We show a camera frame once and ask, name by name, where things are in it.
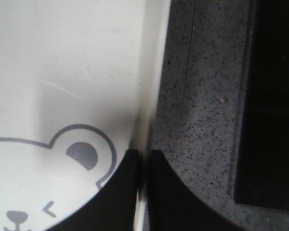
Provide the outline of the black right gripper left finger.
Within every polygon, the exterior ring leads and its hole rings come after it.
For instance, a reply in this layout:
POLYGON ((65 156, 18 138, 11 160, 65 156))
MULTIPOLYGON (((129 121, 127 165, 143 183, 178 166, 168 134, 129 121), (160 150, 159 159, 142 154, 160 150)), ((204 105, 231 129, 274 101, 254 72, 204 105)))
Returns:
POLYGON ((109 181, 84 207, 51 231, 132 231, 140 155, 127 150, 109 181))

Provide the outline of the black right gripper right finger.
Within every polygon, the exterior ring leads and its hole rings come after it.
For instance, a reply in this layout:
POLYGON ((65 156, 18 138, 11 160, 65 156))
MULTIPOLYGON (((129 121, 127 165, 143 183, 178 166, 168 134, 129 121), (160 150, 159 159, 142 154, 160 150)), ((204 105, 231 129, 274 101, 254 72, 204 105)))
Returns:
POLYGON ((147 198, 152 231, 239 231, 198 199, 180 180, 161 150, 148 159, 147 198))

